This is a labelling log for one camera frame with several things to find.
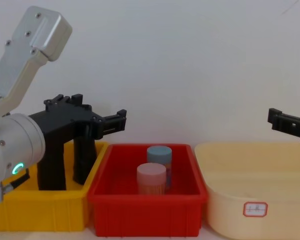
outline white label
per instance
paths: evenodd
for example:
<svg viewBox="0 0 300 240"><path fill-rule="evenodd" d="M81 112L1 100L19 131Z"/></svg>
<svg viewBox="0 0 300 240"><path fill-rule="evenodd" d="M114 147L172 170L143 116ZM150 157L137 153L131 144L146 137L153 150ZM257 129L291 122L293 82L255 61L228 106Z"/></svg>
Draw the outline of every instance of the white label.
<svg viewBox="0 0 300 240"><path fill-rule="evenodd" d="M265 202L246 202L243 215L246 217L264 217L268 212L268 204Z"/></svg>

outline red bin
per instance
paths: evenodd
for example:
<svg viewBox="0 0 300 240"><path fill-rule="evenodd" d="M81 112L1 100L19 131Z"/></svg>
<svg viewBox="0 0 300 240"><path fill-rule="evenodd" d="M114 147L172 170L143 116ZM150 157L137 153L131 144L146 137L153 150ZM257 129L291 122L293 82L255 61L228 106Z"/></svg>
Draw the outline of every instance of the red bin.
<svg viewBox="0 0 300 240"><path fill-rule="evenodd" d="M192 149L172 149L172 184L165 195L138 194L137 167L156 144L113 144L88 192L98 237L197 237L207 191Z"/></svg>

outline table surface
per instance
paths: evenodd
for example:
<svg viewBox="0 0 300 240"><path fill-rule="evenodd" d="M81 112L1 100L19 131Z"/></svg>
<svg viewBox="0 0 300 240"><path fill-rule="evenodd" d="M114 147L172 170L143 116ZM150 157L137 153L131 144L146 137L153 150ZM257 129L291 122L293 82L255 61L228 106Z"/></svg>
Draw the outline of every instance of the table surface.
<svg viewBox="0 0 300 240"><path fill-rule="evenodd" d="M212 229L203 226L198 237L96 237L93 227L88 227L83 232L0 232L0 240L227 240L219 236Z"/></svg>

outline small jar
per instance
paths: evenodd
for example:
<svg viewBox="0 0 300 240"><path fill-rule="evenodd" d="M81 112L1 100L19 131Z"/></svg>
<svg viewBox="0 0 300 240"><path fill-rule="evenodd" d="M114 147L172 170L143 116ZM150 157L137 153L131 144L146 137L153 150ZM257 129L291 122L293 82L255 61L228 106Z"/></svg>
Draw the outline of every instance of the small jar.
<svg viewBox="0 0 300 240"><path fill-rule="evenodd" d="M172 162L172 149L168 146L151 146L146 151L146 159L148 163L162 164L166 167L166 186L165 189L171 188L171 162Z"/></svg>
<svg viewBox="0 0 300 240"><path fill-rule="evenodd" d="M139 194L163 195L166 188L166 167L158 163L144 163L137 167Z"/></svg>

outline white wall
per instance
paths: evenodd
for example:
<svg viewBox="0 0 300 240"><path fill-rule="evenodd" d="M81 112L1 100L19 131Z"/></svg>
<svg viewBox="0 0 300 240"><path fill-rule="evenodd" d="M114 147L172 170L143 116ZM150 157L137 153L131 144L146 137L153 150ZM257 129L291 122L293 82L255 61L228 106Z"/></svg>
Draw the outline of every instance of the white wall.
<svg viewBox="0 0 300 240"><path fill-rule="evenodd" d="M127 109L126 131L111 142L299 141L267 123L272 107L300 117L294 2L0 0L0 57L30 5L61 12L73 27L15 112L81 93L100 115Z"/></svg>

